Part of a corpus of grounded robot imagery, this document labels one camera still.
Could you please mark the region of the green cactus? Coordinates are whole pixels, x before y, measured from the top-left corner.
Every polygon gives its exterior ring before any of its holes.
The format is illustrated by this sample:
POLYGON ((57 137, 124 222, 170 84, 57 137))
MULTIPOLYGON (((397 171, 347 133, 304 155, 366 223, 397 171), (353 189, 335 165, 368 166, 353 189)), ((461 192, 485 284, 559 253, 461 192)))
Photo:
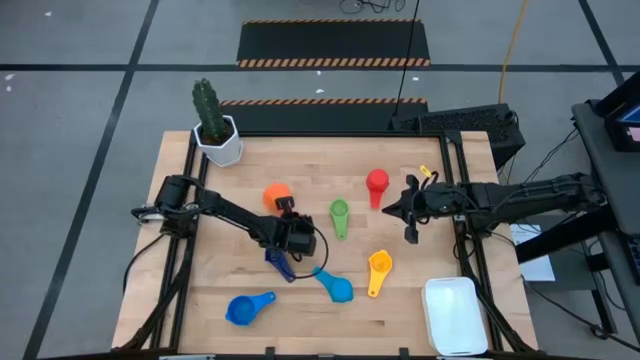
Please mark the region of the green cactus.
POLYGON ((201 141, 214 146, 223 144, 229 137, 229 130, 210 81, 206 78, 197 80, 192 97, 201 123, 201 141))

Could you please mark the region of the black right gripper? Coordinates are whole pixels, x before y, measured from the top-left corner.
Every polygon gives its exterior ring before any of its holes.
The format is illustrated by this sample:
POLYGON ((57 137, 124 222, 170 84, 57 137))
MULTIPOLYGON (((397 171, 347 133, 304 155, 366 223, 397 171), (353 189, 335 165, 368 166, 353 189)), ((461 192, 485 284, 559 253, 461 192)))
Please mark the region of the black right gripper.
POLYGON ((438 173, 432 173, 422 182, 414 175, 407 175, 408 188, 396 202, 382 209, 384 214, 407 224, 404 238, 410 244, 418 243, 418 224, 426 225, 432 217, 455 216, 462 212, 462 192, 453 184, 441 183, 438 179, 438 173))

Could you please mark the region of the teal measuring cup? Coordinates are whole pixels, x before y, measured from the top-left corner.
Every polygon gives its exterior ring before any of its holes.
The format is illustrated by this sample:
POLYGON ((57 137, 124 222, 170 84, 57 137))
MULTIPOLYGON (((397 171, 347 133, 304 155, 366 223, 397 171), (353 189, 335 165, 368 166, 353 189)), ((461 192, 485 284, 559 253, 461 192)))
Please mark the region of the teal measuring cup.
POLYGON ((353 300, 354 290, 348 279, 331 275, 319 267, 313 270, 313 274, 324 286, 332 302, 346 303, 353 300))

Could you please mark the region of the narrow hazard-striped black floor mat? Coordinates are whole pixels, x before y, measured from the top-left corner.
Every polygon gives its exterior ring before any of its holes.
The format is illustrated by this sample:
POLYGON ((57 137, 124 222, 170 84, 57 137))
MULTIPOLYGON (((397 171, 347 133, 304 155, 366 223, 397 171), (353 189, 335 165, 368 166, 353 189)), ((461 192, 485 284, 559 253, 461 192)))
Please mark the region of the narrow hazard-striped black floor mat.
POLYGON ((243 134, 262 132, 378 132, 389 122, 428 111, 424 98, 223 100, 223 113, 243 134))

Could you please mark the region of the black side desk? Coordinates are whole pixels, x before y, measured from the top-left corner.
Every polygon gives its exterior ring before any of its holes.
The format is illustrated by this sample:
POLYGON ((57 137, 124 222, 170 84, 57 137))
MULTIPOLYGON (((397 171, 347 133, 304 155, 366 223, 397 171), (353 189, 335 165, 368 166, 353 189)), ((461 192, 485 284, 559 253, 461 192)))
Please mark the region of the black side desk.
POLYGON ((616 151, 591 103, 572 113, 608 204, 518 246, 517 258, 524 263, 597 237, 604 254, 590 258, 593 269, 611 271, 640 342, 640 152, 616 151))

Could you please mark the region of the red measuring cup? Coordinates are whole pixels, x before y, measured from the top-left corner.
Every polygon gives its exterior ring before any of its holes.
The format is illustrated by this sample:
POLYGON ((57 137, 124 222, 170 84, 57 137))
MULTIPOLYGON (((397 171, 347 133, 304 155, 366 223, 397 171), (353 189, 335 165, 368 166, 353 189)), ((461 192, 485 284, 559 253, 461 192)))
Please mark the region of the red measuring cup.
POLYGON ((382 196, 389 186, 389 175, 383 169, 373 169, 366 178, 366 186, 369 191, 370 206, 379 209, 382 196))

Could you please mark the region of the navy measuring cup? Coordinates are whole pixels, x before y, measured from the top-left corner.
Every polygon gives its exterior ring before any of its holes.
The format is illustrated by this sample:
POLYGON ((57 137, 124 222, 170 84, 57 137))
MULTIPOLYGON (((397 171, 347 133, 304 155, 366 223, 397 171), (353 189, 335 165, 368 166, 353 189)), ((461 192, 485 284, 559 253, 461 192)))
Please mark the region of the navy measuring cup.
POLYGON ((265 261, 270 263, 288 283, 295 281, 295 273, 282 250, 267 248, 265 250, 265 261))

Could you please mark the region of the white paper sheet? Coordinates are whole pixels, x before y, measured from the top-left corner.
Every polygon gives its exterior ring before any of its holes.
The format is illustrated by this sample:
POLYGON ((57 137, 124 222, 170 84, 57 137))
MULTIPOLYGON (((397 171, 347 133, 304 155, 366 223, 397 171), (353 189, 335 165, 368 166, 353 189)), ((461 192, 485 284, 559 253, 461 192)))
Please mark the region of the white paper sheet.
MULTIPOLYGON (((525 243, 541 233, 539 225, 511 224, 510 231, 516 245, 525 243)), ((519 265, 521 275, 526 281, 555 282, 555 274, 548 255, 519 265)))

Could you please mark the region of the black monitor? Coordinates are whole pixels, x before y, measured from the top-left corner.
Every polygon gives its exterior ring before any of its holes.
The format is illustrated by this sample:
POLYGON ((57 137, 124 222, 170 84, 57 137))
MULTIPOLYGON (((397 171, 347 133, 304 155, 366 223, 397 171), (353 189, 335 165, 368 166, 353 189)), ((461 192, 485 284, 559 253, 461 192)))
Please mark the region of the black monitor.
POLYGON ((633 74, 595 106, 594 112, 604 119, 604 127, 619 152, 640 152, 640 71, 633 74))

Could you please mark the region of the yellow measuring cup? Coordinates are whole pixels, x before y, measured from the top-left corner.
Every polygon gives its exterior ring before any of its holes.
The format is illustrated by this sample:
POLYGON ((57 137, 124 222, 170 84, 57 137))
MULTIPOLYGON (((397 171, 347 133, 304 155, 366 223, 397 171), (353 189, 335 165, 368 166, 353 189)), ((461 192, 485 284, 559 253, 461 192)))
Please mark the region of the yellow measuring cup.
POLYGON ((375 298, 379 295, 381 287, 392 269, 393 261, 386 250, 379 250, 369 257, 368 262, 370 277, 367 293, 370 297, 375 298))

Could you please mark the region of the blue measuring cup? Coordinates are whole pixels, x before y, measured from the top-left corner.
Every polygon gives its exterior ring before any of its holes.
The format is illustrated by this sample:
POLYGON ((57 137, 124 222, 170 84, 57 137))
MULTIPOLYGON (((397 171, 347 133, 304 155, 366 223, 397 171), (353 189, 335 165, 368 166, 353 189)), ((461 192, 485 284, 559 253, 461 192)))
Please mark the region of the blue measuring cup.
POLYGON ((260 311, 275 300, 274 292, 237 296, 229 302, 225 319, 236 326, 249 326, 260 311))

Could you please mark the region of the green measuring cup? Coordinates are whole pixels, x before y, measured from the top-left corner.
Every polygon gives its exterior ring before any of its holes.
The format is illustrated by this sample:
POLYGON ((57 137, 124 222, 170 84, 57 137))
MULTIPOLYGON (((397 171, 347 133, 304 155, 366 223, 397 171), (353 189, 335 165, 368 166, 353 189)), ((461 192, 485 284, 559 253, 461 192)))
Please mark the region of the green measuring cup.
POLYGON ((329 206, 336 238, 346 240, 348 235, 349 205, 342 198, 335 199, 329 206))

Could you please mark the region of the orange measuring cup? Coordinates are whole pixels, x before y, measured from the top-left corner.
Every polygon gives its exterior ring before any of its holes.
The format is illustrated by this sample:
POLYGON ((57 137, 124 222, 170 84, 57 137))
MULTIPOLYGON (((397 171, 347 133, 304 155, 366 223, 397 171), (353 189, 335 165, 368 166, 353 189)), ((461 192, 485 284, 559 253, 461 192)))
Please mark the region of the orange measuring cup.
POLYGON ((292 196, 292 193, 289 187, 285 184, 274 183, 269 185, 263 192, 263 203, 267 209, 267 211, 271 214, 277 214, 276 206, 274 204, 274 200, 279 197, 292 196))

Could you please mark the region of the white plastic basket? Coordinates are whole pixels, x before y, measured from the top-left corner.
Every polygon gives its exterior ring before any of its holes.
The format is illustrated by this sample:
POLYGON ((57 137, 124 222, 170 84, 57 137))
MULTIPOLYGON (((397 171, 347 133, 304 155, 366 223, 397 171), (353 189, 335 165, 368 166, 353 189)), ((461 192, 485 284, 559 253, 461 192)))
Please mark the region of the white plastic basket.
POLYGON ((425 283, 420 294, 429 343, 439 355, 472 356, 488 350, 485 325, 471 279, 433 278, 425 283))

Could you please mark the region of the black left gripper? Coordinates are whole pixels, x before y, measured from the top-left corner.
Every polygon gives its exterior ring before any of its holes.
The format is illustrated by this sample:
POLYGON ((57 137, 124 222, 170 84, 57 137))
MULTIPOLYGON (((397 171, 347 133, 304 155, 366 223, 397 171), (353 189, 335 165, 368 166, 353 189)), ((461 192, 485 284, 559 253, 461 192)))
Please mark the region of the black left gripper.
POLYGON ((303 256, 313 256, 317 240, 312 217, 295 211, 295 200, 292 196, 276 198, 274 204, 281 217, 278 218, 271 244, 290 253, 296 262, 301 262, 303 256))

